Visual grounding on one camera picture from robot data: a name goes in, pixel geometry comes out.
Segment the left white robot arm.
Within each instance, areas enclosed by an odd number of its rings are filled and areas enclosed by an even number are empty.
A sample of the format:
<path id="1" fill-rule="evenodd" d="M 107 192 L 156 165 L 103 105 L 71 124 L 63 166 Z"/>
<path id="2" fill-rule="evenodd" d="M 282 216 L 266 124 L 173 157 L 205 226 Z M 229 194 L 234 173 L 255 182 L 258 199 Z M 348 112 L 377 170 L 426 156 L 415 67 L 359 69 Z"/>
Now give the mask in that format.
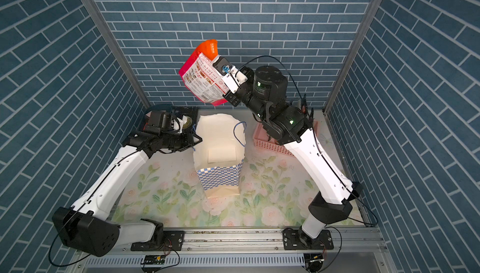
<path id="1" fill-rule="evenodd" d="M 191 129 L 182 133 L 130 133 L 112 163 L 86 193 L 72 206 L 55 211 L 52 221 L 57 239 L 69 248 L 96 257 L 123 245 L 131 245 L 134 251 L 162 248 L 162 223 L 143 219 L 140 223 L 114 224 L 108 221 L 111 209 L 138 169 L 155 153 L 182 152 L 201 142 L 202 138 Z"/>

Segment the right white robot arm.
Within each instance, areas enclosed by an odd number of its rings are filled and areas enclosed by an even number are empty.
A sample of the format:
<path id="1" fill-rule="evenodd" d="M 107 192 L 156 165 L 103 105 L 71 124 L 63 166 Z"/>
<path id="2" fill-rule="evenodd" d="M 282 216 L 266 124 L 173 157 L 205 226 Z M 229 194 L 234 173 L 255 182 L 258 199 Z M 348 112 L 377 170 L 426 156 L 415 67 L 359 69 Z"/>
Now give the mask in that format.
<path id="1" fill-rule="evenodd" d="M 360 183 L 347 178 L 321 147 L 313 117 L 306 108 L 287 102 L 288 79 L 279 69 L 261 66 L 256 71 L 239 70 L 224 64 L 217 70 L 229 89 L 224 98 L 233 106 L 244 104 L 260 120 L 268 136 L 295 156 L 317 185 L 319 193 L 310 202 L 309 214 L 297 234 L 304 246 L 313 246 L 328 224 L 349 217 L 351 201 L 362 191 Z"/>

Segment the white checkered paper bag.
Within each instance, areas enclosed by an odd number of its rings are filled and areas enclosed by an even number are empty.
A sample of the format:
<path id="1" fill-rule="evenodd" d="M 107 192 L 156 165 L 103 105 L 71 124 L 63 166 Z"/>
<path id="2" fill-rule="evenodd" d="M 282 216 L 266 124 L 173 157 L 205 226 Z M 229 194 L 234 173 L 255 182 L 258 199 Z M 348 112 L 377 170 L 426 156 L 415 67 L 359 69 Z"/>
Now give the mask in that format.
<path id="1" fill-rule="evenodd" d="M 194 147 L 194 166 L 208 199 L 240 195 L 246 149 L 246 123 L 229 114 L 201 116 Z"/>

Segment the black hardcover book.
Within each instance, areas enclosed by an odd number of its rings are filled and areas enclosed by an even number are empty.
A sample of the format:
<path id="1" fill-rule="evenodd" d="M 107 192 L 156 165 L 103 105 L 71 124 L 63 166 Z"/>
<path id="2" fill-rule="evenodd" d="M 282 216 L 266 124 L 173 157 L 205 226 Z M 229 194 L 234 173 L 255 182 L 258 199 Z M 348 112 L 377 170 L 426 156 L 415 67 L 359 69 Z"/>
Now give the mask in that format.
<path id="1" fill-rule="evenodd" d="M 180 121 L 180 127 L 182 132 L 187 132 L 193 129 L 194 125 L 197 123 L 198 119 L 198 107 L 176 107 L 175 109 L 176 116 Z"/>

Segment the pink perforated plastic basket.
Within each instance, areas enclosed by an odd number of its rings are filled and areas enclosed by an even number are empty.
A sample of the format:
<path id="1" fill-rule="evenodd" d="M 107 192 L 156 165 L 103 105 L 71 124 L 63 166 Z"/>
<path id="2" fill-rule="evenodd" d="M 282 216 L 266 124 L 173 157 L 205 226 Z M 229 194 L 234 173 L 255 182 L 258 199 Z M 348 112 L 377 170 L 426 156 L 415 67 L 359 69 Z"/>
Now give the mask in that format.
<path id="1" fill-rule="evenodd" d="M 257 123 L 252 139 L 257 148 L 285 154 L 287 156 L 293 156 L 293 154 L 290 153 L 283 145 L 279 145 L 277 140 L 267 134 L 261 123 Z"/>

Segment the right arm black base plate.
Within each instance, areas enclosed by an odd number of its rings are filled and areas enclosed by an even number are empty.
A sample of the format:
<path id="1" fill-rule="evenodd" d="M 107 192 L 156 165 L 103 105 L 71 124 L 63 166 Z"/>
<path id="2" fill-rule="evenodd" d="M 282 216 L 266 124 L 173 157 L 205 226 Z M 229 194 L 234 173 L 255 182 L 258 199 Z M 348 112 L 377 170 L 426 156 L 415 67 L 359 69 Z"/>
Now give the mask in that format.
<path id="1" fill-rule="evenodd" d="M 331 233 L 324 229 L 317 238 L 310 238 L 301 228 L 286 228 L 282 231 L 283 246 L 286 251 L 333 250 Z"/>

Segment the aluminium mounting rail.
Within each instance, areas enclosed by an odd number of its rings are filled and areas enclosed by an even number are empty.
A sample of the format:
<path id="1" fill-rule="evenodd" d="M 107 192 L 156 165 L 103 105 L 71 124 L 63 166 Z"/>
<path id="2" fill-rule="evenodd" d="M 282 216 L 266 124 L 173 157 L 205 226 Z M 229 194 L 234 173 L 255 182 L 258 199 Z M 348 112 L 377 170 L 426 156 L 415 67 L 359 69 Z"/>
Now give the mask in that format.
<path id="1" fill-rule="evenodd" d="M 378 228 L 328 227 L 333 250 L 286 251 L 286 228 L 186 228 L 182 250 L 76 254 L 70 273 L 394 273 Z M 166 229 L 165 231 L 182 231 Z"/>

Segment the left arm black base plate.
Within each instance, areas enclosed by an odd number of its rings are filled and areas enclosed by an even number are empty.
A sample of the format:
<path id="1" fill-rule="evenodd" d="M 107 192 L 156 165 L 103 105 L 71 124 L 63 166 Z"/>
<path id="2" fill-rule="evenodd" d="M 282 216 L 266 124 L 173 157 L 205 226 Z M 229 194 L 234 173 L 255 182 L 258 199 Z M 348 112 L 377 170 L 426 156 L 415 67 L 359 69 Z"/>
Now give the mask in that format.
<path id="1" fill-rule="evenodd" d="M 184 237 L 184 231 L 162 231 L 158 235 L 154 235 L 148 242 L 133 243 L 130 250 L 150 252 L 160 251 L 162 249 L 172 249 L 180 252 L 184 243 Z"/>

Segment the orange red condiment packet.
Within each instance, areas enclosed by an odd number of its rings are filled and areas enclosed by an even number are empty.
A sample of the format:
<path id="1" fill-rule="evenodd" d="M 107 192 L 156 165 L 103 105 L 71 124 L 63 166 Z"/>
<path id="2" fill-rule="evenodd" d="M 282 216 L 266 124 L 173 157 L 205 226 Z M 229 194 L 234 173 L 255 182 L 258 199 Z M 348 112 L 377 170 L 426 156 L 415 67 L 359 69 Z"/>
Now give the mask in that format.
<path id="1" fill-rule="evenodd" d="M 228 87 L 213 67 L 218 59 L 218 44 L 215 39 L 202 42 L 179 70 L 184 85 L 203 103 L 220 106 L 227 103 L 223 97 Z"/>

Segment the floral table mat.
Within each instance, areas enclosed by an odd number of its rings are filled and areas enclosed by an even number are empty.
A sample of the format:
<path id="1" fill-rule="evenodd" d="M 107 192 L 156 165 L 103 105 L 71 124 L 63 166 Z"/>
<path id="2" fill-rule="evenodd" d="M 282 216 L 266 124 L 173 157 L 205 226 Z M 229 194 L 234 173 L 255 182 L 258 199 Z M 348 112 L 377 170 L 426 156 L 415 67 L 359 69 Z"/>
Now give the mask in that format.
<path id="1" fill-rule="evenodd" d="M 113 210 L 118 224 L 152 219 L 170 228 L 284 227 L 302 224 L 318 192 L 300 162 L 285 154 L 257 148 L 250 111 L 232 110 L 246 127 L 246 157 L 240 174 L 240 194 L 208 199 L 197 177 L 193 151 L 155 154 L 123 191 Z"/>

